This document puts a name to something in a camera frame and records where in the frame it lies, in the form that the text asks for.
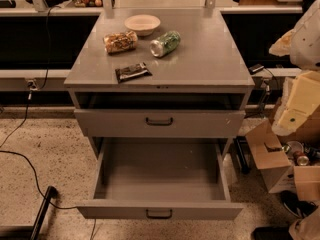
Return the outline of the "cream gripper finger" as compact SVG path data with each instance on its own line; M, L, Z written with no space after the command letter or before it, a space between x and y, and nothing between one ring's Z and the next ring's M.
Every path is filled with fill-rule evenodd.
M272 131L288 136L302 126L320 105L320 73L302 71L283 84L281 104L277 108Z

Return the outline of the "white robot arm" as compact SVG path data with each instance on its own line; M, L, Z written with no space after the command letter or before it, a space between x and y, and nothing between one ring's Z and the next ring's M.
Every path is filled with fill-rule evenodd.
M301 69L284 84L281 105L276 111L272 131L279 136L294 133L320 105L320 0L312 3L292 30L269 48L275 56L290 57Z

